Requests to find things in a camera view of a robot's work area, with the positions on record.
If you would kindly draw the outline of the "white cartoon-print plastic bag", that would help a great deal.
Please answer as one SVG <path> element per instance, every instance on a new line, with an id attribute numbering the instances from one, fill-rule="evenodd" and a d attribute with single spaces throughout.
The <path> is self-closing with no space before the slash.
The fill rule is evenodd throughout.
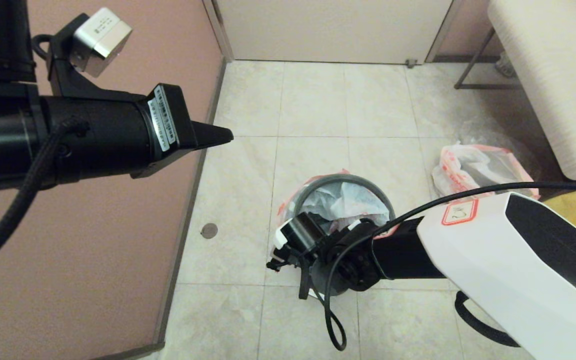
<path id="1" fill-rule="evenodd" d="M 388 196 L 372 181 L 347 170 L 309 178 L 279 206 L 278 228 L 301 213 L 311 218 L 329 235 L 359 219 L 383 226 L 396 218 Z"/>

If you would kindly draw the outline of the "used white red-print trash bag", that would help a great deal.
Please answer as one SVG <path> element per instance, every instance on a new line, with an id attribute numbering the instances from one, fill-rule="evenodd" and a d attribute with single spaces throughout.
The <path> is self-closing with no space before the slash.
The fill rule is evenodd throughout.
<path id="1" fill-rule="evenodd" d="M 512 151 L 479 144 L 444 146 L 430 174 L 441 197 L 482 187 L 533 182 Z"/>

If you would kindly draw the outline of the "beige door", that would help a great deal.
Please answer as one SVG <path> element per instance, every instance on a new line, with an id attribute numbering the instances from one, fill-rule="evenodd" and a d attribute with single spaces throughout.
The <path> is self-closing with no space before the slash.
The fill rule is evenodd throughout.
<path id="1" fill-rule="evenodd" d="M 216 0 L 236 60 L 422 64 L 453 0 Z"/>

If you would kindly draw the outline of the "small clear plastic item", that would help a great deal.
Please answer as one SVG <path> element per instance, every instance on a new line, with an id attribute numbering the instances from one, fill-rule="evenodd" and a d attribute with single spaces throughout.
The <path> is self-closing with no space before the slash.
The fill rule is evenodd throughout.
<path id="1" fill-rule="evenodd" d="M 494 64 L 494 68 L 505 78 L 511 79 L 517 77 L 512 61 L 505 51 L 500 53 L 499 59 Z"/>

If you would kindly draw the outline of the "white wood-grain table top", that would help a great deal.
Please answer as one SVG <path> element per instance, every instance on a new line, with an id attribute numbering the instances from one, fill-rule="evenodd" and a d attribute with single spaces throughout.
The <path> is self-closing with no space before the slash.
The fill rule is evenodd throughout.
<path id="1" fill-rule="evenodd" d="M 576 0 L 489 0 L 487 17 L 562 173 L 576 180 Z"/>

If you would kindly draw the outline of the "dark metal table frame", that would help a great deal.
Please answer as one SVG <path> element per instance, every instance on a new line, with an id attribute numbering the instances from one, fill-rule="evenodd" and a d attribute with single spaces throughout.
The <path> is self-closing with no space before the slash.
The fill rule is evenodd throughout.
<path id="1" fill-rule="evenodd" d="M 454 84 L 454 89 L 456 90 L 472 90 L 472 91 L 509 91 L 521 89 L 521 84 L 519 83 L 465 83 L 467 76 L 470 74 L 473 67 L 479 62 L 480 57 L 485 52 L 486 47 L 489 45 L 490 41 L 496 34 L 496 30 L 490 27 L 482 43 L 471 57 L 466 68 L 459 76 L 457 82 Z"/>

